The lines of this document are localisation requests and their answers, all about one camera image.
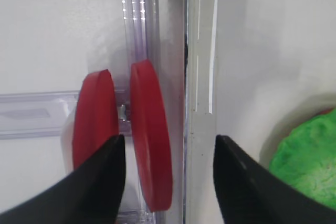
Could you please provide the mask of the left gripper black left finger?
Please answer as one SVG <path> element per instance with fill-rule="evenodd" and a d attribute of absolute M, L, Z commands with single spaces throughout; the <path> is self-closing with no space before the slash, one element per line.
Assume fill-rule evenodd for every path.
<path fill-rule="evenodd" d="M 63 180 L 1 214 L 1 223 L 115 223 L 125 187 L 125 140 L 109 138 Z"/>

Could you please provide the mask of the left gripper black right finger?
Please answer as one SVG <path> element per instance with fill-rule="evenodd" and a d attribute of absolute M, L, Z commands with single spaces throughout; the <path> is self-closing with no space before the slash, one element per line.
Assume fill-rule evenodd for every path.
<path fill-rule="evenodd" d="M 213 182 L 224 223 L 335 223 L 335 211 L 276 178 L 230 137 L 217 135 Z"/>

